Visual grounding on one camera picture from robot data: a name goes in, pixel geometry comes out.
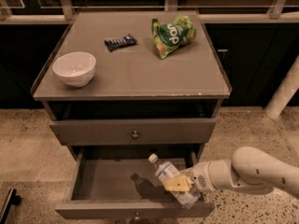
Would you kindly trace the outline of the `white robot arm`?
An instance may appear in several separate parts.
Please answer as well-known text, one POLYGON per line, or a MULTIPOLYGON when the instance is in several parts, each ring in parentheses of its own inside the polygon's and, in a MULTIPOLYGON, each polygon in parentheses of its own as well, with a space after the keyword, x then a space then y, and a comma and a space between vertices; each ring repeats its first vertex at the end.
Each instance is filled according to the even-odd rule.
POLYGON ((273 188, 299 197, 299 168, 256 147, 239 147, 229 159, 204 161, 183 170, 164 183, 168 191, 205 193, 219 189, 265 195, 273 188))

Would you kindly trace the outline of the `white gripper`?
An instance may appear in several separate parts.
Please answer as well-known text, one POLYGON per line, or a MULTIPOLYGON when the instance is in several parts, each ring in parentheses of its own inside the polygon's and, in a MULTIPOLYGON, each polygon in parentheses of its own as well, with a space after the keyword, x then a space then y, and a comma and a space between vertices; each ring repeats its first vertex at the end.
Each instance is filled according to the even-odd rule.
POLYGON ((202 193, 215 191, 215 187, 209 176, 209 161, 199 162, 193 166, 181 170, 182 175, 168 179, 164 182, 167 191, 189 191, 194 184, 202 193))

